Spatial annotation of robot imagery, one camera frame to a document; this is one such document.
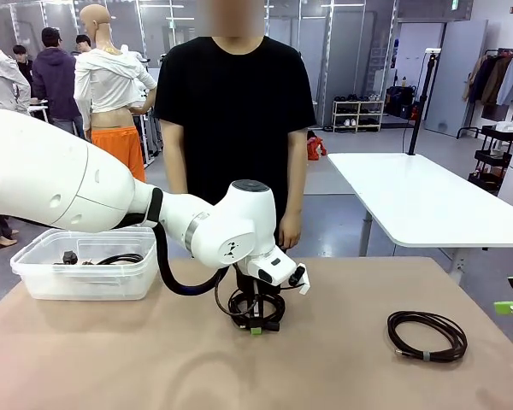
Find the person's left hand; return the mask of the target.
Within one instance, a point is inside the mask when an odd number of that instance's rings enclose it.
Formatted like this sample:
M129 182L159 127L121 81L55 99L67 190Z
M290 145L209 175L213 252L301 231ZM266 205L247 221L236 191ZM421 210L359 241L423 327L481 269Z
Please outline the person's left hand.
M280 221L278 244L281 249L294 248L301 237L302 215L300 211L286 212Z

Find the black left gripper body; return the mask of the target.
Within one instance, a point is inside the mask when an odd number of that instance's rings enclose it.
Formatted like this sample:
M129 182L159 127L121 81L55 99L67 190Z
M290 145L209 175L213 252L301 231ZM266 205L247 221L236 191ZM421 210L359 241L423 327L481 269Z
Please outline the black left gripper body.
M245 295L253 298L254 296L263 297L276 296L280 293L279 285L273 286L260 279L253 278L252 276L243 274L241 266L235 265L236 281L238 289Z

